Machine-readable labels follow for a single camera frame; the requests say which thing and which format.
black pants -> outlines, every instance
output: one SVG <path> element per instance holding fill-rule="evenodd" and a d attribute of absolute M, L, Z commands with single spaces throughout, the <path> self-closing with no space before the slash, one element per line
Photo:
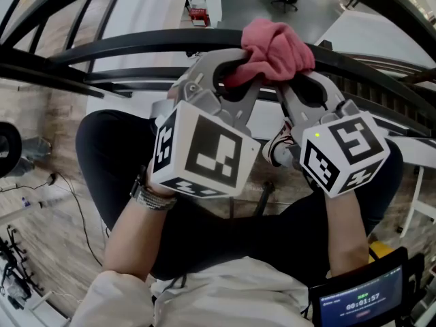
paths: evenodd
<path fill-rule="evenodd" d="M 89 191 L 112 229 L 130 199 L 140 165 L 153 155 L 151 122 L 124 112 L 94 112 L 80 124 L 76 148 Z M 356 190 L 367 234 L 382 220 L 403 175 L 399 148 L 377 176 Z M 246 255 L 274 266 L 306 285 L 329 270 L 324 194 L 312 193 L 280 215 L 222 219 L 181 198 L 168 212 L 152 274 L 172 279 Z"/>

pink cloth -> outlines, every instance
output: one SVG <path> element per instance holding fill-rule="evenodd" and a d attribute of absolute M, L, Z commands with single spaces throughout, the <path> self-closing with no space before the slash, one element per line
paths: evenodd
<path fill-rule="evenodd" d="M 243 30 L 241 44 L 251 53 L 248 63 L 227 76 L 224 85 L 237 87 L 263 73 L 272 81 L 290 80 L 296 72 L 315 68 L 315 57 L 285 23 L 256 18 Z"/>

sleeve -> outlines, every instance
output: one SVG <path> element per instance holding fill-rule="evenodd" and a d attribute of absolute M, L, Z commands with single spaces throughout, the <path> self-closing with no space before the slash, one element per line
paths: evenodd
<path fill-rule="evenodd" d="M 91 284 L 70 326 L 150 326 L 153 311 L 150 290 L 144 281 L 106 271 Z"/>

watch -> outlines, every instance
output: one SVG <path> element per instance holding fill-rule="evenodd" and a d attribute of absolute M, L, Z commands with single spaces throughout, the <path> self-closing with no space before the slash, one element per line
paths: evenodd
<path fill-rule="evenodd" d="M 147 168 L 142 165 L 139 175 L 135 179 L 134 186 L 131 188 L 130 196 L 136 200 L 137 203 L 148 207 L 154 211 L 168 211 L 170 210 L 177 199 L 174 196 L 166 198 L 156 194 L 153 190 L 146 186 Z"/>

digital display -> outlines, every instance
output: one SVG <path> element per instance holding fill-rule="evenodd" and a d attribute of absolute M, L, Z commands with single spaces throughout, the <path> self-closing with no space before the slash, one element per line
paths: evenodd
<path fill-rule="evenodd" d="M 350 290 L 320 298 L 322 326 L 352 326 L 401 304 L 401 266 Z"/>

